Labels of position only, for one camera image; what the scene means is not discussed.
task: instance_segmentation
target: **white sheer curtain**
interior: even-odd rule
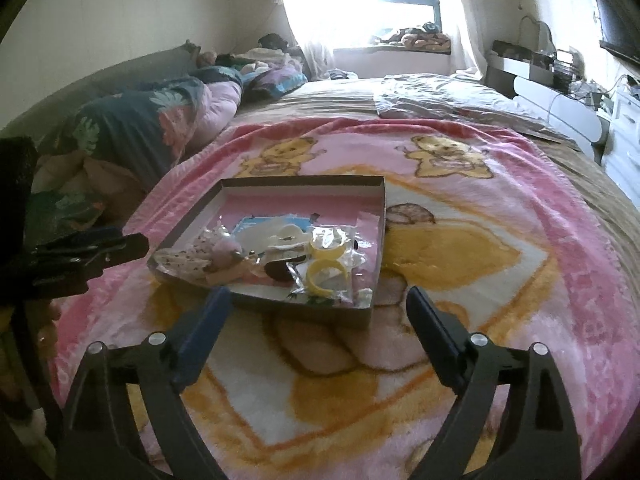
[[[440,0],[442,31],[451,38],[452,75],[481,80],[486,73],[478,22],[481,12],[472,0]]]
[[[334,68],[334,48],[363,46],[376,31],[379,0],[282,0],[291,31],[300,44],[314,79]],[[440,0],[443,32],[451,38],[451,73],[482,79],[482,55],[471,0]]]

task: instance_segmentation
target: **open box lid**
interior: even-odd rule
[[[372,298],[380,275],[385,233],[385,181],[382,176],[317,175],[269,176],[220,180],[206,192],[177,223],[157,250],[183,250],[213,219],[220,219],[231,232],[238,222],[251,216],[269,217],[295,214],[318,216],[317,224],[356,226],[365,212],[378,216],[377,251],[371,277],[371,293],[354,305],[334,303],[306,294],[290,294],[288,286],[267,286],[232,282],[228,288],[236,306],[260,312],[275,312],[312,322],[337,323],[352,328],[368,325]],[[209,287],[178,278],[160,266],[152,255],[148,268],[162,282],[193,292]]]

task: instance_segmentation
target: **metal screw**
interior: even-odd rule
[[[489,344],[489,339],[484,334],[476,332],[471,335],[471,342],[476,346],[487,346]]]
[[[86,348],[86,351],[89,352],[89,354],[99,354],[100,352],[102,352],[103,346],[104,345],[100,341],[96,341],[95,343],[91,343]]]
[[[543,343],[536,343],[533,345],[533,351],[538,355],[547,355],[549,348]]]
[[[154,332],[147,340],[150,345],[158,346],[166,341],[166,336],[162,332]]]

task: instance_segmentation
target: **wall-mounted tv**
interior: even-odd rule
[[[640,66],[640,46],[634,43],[619,14],[609,0],[595,0],[595,3],[602,28],[600,46],[614,56]]]

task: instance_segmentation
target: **yellow bear print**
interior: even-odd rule
[[[449,137],[418,136],[411,139],[418,150],[404,150],[406,158],[418,161],[415,176],[447,176],[460,174],[473,178],[491,178],[493,173],[484,162],[484,155],[471,146]]]
[[[302,164],[326,153],[320,150],[309,153],[317,141],[314,139],[289,139],[265,148],[255,158],[245,158],[236,177],[297,175]]]

